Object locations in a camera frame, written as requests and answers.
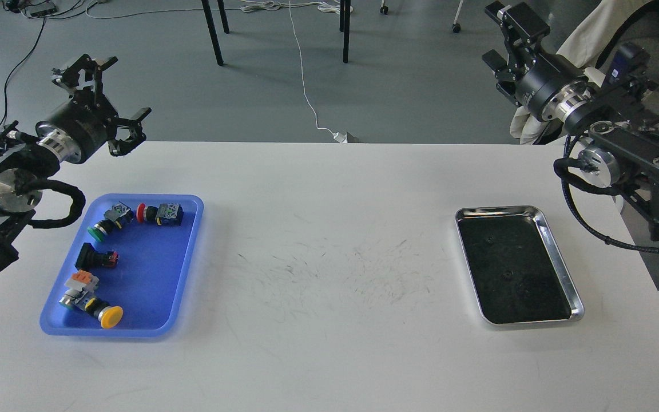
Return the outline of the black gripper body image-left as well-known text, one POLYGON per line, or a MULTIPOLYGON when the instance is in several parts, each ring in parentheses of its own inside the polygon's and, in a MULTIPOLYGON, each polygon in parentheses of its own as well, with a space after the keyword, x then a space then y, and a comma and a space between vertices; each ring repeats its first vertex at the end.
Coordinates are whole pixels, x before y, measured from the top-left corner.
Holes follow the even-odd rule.
POLYGON ((83 164, 108 140, 115 138, 117 126, 113 120, 116 117, 118 112, 109 101, 88 104, 72 99, 39 121, 35 131, 42 142, 49 138, 63 143, 63 161, 83 164))

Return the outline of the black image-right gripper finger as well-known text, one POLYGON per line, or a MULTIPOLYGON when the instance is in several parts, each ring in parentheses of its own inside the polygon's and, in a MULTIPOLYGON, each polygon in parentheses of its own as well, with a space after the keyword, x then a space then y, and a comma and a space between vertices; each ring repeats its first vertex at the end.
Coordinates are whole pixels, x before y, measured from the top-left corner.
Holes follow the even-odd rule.
POLYGON ((541 41, 550 27, 526 2, 505 6, 492 2, 485 13, 499 26, 507 58, 496 50, 484 54, 484 63, 494 72, 526 72, 541 52, 541 41))
POLYGON ((527 107, 522 94, 522 83, 527 74, 527 49, 509 52, 507 60, 496 50, 489 50, 483 60, 494 73, 497 91, 516 107, 527 107))

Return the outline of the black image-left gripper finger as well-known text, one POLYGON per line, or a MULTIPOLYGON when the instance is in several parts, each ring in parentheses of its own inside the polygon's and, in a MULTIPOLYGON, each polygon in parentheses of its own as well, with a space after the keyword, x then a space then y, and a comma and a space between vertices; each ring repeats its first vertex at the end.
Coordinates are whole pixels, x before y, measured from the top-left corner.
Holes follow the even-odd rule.
POLYGON ((118 62, 115 56, 97 60, 88 54, 76 58, 70 65, 52 70, 51 81, 55 86, 68 92, 70 99, 54 109, 61 112, 69 104, 76 104, 89 110, 112 110, 115 107, 103 93, 102 74, 118 62))
POLYGON ((112 135, 108 140, 108 152, 113 157, 126 156, 133 149, 146 141, 146 134, 143 130, 143 120, 152 112, 152 108, 144 107, 140 109, 131 118, 125 119, 118 116, 109 117, 106 120, 108 127, 113 129, 125 129, 129 132, 126 139, 116 138, 117 132, 110 133, 112 135))

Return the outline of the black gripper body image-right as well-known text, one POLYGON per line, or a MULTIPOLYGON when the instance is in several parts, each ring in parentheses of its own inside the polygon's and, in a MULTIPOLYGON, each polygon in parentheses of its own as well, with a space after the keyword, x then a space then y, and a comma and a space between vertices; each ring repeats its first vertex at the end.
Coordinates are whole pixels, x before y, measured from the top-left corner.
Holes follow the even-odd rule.
POLYGON ((539 121, 565 122, 590 100, 583 71, 559 55, 541 54, 515 68, 515 101, 539 121))

